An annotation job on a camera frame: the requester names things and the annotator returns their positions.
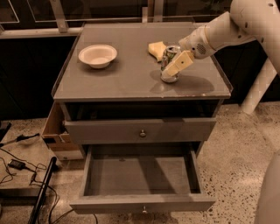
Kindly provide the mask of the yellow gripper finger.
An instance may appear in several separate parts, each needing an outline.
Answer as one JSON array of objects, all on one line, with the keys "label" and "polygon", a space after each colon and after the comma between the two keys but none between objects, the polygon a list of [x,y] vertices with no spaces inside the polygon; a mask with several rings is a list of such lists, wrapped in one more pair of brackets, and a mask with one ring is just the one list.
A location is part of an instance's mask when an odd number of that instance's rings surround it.
[{"label": "yellow gripper finger", "polygon": [[194,62],[194,56],[191,51],[183,51],[177,53],[164,67],[162,75],[173,77],[180,71],[189,67]]}]

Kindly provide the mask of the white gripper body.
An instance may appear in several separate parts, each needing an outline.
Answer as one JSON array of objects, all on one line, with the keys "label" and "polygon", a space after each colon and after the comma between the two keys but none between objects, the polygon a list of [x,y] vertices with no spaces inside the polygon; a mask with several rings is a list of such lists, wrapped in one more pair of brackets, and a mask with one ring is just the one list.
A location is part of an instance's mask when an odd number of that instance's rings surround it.
[{"label": "white gripper body", "polygon": [[178,43],[182,50],[192,52],[195,59],[204,59],[212,56],[216,52],[209,44],[206,25],[197,28],[191,34],[182,38]]}]

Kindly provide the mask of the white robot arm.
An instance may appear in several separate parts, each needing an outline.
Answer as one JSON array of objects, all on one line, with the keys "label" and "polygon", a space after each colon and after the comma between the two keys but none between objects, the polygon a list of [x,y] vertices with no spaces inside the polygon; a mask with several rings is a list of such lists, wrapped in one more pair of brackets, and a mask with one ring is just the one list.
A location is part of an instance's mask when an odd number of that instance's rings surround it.
[{"label": "white robot arm", "polygon": [[194,30],[179,42],[179,53],[164,66],[162,75],[172,77],[226,46],[257,40],[272,66],[280,72],[279,0],[232,0],[230,10]]}]

